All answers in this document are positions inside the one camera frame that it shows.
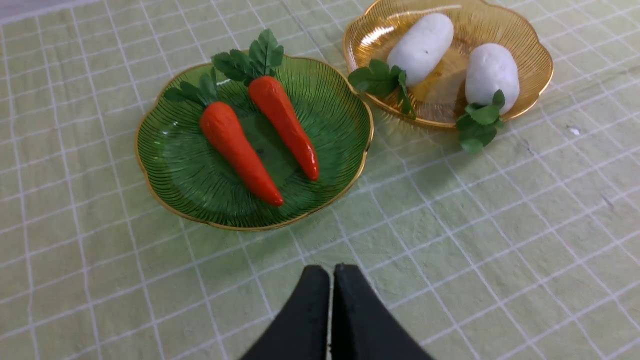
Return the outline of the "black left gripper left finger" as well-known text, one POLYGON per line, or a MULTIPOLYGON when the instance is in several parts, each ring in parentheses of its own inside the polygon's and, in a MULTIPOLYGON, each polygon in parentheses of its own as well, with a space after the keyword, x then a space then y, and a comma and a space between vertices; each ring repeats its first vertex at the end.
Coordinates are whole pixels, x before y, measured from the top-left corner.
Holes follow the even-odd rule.
POLYGON ((243 360, 324 360, 327 356, 330 277, 307 265, 285 305, 243 360))

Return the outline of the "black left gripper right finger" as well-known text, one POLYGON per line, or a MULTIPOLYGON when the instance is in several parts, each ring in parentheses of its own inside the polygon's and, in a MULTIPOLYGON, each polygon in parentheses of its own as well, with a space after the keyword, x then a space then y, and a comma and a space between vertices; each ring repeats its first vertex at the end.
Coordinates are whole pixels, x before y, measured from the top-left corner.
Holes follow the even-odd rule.
POLYGON ((399 324, 354 264, 334 267, 333 360, 431 360, 399 324))

